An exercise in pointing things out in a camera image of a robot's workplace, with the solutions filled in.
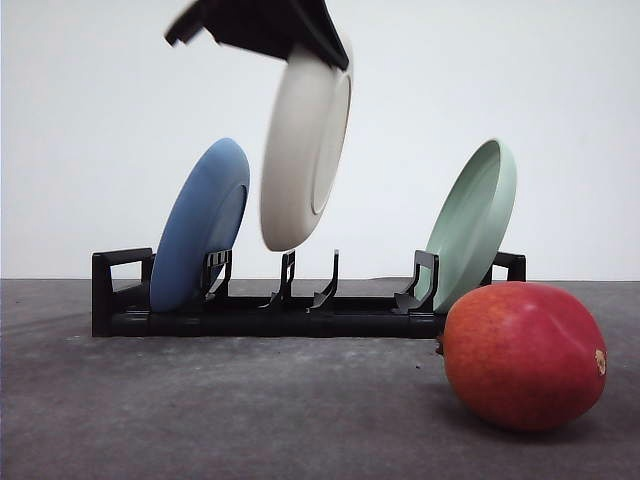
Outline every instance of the light green plate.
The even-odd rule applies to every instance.
[[[440,260],[434,310],[446,313],[477,287],[491,267],[507,230],[516,195],[516,165],[509,149],[489,140],[467,162],[431,232],[426,250]],[[422,298],[431,284],[423,268],[415,287]]]

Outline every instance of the plate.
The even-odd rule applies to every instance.
[[[217,141],[191,171],[165,225],[151,273],[152,311],[175,310],[199,294],[204,256],[233,246],[248,192],[244,152],[230,138]]]
[[[513,155],[499,140],[483,144],[465,165],[427,243],[426,250],[440,260],[435,312],[448,312],[493,264],[513,210],[516,183]],[[422,269],[420,277],[416,298],[431,284],[428,269]]]
[[[353,55],[346,71],[294,47],[274,106],[262,170],[260,217],[270,250],[297,247],[322,217],[345,138]]]

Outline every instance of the blue plate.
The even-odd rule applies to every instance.
[[[246,155],[230,138],[217,141],[191,171],[162,233],[151,274],[152,311],[175,310],[198,295],[204,256],[233,246],[248,193]],[[219,273],[215,269],[211,280]]]

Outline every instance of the white wall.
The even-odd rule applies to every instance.
[[[258,197],[284,63],[204,32],[185,0],[2,2],[2,276],[88,277],[93,251],[157,247],[206,148],[245,149],[237,277],[273,277]],[[498,136],[519,190],[503,249],[535,279],[640,279],[640,2],[327,0],[356,84],[333,196],[300,277],[408,275],[473,151]],[[120,270],[131,276],[133,270]]]

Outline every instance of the dish rack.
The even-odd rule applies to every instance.
[[[321,292],[292,295],[296,252],[282,255],[277,292],[264,296],[229,293],[233,253],[208,253],[203,259],[201,289],[179,310],[152,312],[149,284],[155,254],[151,248],[94,253],[92,256],[92,334],[94,337],[259,336],[259,337],[396,337],[436,338],[446,315],[433,311],[437,292],[438,256],[416,250],[413,278],[393,297],[338,296],[339,252],[333,256],[331,280]],[[141,262],[140,284],[114,290],[111,267]],[[524,255],[498,252],[480,286],[492,283],[493,266],[507,269],[507,281],[526,281]],[[211,271],[224,268],[217,286]],[[418,299],[414,287],[424,270],[433,281]]]

